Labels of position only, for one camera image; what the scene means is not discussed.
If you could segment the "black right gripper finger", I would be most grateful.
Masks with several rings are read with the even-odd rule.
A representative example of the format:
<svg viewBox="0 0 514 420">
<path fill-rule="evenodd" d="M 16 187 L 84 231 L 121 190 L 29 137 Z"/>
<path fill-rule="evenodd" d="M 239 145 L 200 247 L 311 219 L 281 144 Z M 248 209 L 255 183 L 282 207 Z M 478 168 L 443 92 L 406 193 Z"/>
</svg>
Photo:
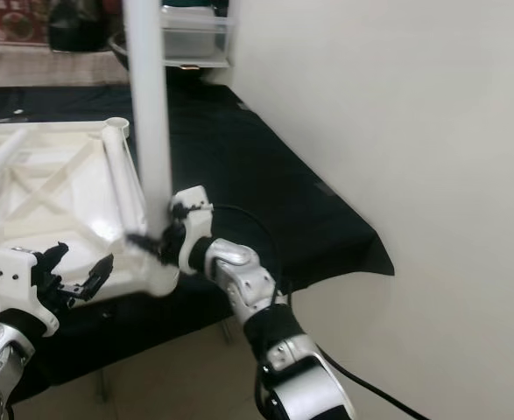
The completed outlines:
<svg viewBox="0 0 514 420">
<path fill-rule="evenodd" d="M 125 240 L 127 240 L 132 247 L 141 249 L 142 252 L 147 253 L 149 256 L 165 256 L 167 243 L 165 243 L 165 240 L 160 239 L 160 237 L 151 237 L 147 234 L 140 233 L 127 233 Z"/>
</svg>

